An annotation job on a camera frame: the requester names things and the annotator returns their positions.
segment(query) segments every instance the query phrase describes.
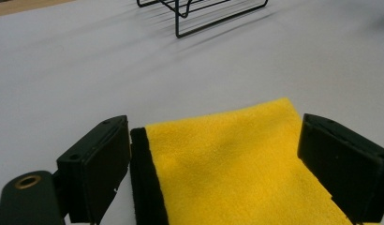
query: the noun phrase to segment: yellow cloth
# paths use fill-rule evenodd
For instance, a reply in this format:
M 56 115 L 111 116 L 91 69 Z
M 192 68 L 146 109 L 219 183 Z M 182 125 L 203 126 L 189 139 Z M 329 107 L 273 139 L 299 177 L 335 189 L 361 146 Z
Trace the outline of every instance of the yellow cloth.
M 351 224 L 297 158 L 286 98 L 146 127 L 169 224 Z

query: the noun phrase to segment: black wire rack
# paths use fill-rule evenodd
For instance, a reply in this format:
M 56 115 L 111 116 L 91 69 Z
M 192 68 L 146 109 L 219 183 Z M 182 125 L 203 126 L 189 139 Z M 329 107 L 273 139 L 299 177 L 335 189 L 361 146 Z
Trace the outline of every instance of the black wire rack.
M 183 33 L 180 33 L 180 19 L 186 19 L 188 16 L 190 16 L 194 12 L 204 10 L 206 8 L 224 5 L 226 3 L 235 2 L 235 1 L 239 1 L 239 0 L 184 0 L 184 1 L 183 0 L 154 0 L 154 1 L 144 2 L 144 3 L 142 3 L 140 0 L 137 0 L 137 5 L 140 8 L 144 8 L 156 3 L 162 3 L 165 7 L 170 9 L 175 14 L 175 36 L 178 38 L 183 38 L 185 36 L 192 35 L 203 29 L 209 28 L 211 26 L 218 25 L 220 23 L 235 19 L 237 17 L 253 12 L 260 8 L 264 8 L 268 4 L 268 0 L 264 0 L 264 2 L 263 3 L 260 2 L 259 5 L 256 3 L 249 7 L 243 7 L 242 9 L 239 8 L 233 11 L 232 13 L 230 13 L 230 15 L 227 15 L 225 17 L 224 16 L 219 17 L 216 20 L 213 20 L 206 24 L 195 26 Z

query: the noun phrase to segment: yellow fleece fabric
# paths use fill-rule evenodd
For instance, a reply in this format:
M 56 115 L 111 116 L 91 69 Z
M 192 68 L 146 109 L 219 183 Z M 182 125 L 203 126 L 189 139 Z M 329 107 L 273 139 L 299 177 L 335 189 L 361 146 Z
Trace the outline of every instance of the yellow fleece fabric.
M 350 225 L 297 158 L 286 98 L 146 127 L 170 225 Z

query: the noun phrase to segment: white table surface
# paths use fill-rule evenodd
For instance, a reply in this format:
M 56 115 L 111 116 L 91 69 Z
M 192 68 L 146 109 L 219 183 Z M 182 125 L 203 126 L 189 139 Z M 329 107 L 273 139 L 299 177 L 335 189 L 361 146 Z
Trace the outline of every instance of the white table surface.
M 119 114 L 137 128 L 288 97 L 384 147 L 384 0 L 270 0 L 184 39 L 161 8 L 77 0 L 0 17 L 0 192 L 53 173 Z M 102 224 L 135 224 L 129 176 Z

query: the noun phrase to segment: white surface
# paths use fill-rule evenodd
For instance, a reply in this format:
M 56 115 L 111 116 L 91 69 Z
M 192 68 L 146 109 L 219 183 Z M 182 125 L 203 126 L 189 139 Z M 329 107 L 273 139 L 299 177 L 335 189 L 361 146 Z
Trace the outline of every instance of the white surface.
M 384 0 L 270 0 L 185 39 L 155 8 L 78 0 L 0 17 L 0 191 L 54 172 L 119 114 L 136 128 L 289 97 L 384 147 Z M 128 176 L 102 223 L 135 224 Z

